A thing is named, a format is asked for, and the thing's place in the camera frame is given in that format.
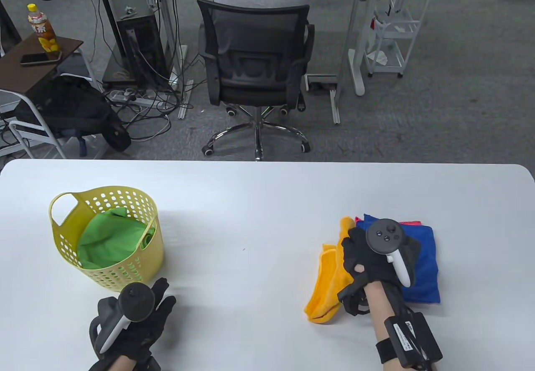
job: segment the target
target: chrome chair base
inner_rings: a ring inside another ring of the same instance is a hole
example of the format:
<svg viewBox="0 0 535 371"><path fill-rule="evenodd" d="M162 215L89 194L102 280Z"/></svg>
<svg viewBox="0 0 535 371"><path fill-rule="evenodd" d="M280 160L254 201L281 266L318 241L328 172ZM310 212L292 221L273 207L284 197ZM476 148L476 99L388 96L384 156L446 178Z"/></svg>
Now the chrome chair base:
<svg viewBox="0 0 535 371"><path fill-rule="evenodd" d="M275 130L281 130L283 132L288 132L294 137L301 139L301 152L306 153L310 152L310 143L308 142L307 138L304 136L304 134L293 127L290 126L284 126L279 125L278 123L269 122L266 120L266 118L269 116L271 112L273 112L275 108L272 106L268 106L264 111L262 111L261 107L254 108L254 113L250 113L245 109L244 107L240 105L228 105L227 106L227 113L229 116L235 116L238 111L243 112L250 120L247 123L243 123L241 125L236 125L229 127L225 130L222 130L221 132L218 132L210 138L208 143L202 148L202 153L206 157L210 157L214 153L214 142L218 141L220 138L223 138L231 133L239 132L241 130L253 128L255 131L255 143L256 143L256 149L255 149L255 161L262 161L263 153L262 153L262 128L270 128Z"/></svg>

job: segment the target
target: basket hole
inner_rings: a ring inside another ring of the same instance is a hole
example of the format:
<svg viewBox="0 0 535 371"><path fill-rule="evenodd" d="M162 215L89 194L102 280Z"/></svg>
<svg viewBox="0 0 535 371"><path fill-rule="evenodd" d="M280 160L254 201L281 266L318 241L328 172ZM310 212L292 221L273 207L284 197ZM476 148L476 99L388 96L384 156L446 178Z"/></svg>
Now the basket hole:
<svg viewBox="0 0 535 371"><path fill-rule="evenodd" d="M52 219L61 226L69 214L78 205L78 200L72 194L65 194L57 199L52 206Z"/></svg>

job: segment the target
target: white desk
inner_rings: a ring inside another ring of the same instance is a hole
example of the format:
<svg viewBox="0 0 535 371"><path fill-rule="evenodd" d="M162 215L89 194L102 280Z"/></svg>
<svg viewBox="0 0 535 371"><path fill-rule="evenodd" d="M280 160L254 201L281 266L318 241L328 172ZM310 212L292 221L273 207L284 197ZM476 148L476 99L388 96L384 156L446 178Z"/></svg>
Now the white desk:
<svg viewBox="0 0 535 371"><path fill-rule="evenodd" d="M153 348L166 371L382 369L369 316L303 312L321 245L365 212L434 229L443 303L415 309L439 370L531 368L535 183L518 165L16 160L0 175L3 369L94 362L88 326L110 293L58 254L48 205L114 184L158 205L178 297Z"/></svg>

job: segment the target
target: backpack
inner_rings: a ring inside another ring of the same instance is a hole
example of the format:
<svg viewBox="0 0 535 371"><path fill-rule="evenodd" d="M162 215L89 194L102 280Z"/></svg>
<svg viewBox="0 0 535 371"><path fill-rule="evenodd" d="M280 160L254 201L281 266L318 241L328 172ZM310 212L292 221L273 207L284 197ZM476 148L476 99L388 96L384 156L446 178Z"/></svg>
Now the backpack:
<svg viewBox="0 0 535 371"><path fill-rule="evenodd" d="M106 96L93 88L86 79L56 77L43 86L39 96L32 102L56 138L78 138L80 157L87 155L84 136L102 134L106 142L118 152L132 144L121 119L111 108ZM39 124L23 100L15 108L15 116L22 122Z"/></svg>

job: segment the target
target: black wrist device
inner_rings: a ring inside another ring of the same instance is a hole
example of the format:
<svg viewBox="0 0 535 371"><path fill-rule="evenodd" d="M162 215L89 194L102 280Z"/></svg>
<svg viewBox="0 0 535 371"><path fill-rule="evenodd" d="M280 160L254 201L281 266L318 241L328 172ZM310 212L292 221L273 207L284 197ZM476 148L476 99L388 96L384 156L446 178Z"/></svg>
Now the black wrist device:
<svg viewBox="0 0 535 371"><path fill-rule="evenodd" d="M390 338L376 345L382 364L398 358L403 368L431 371L431 364L442 359L422 313L391 316L385 327Z"/></svg>

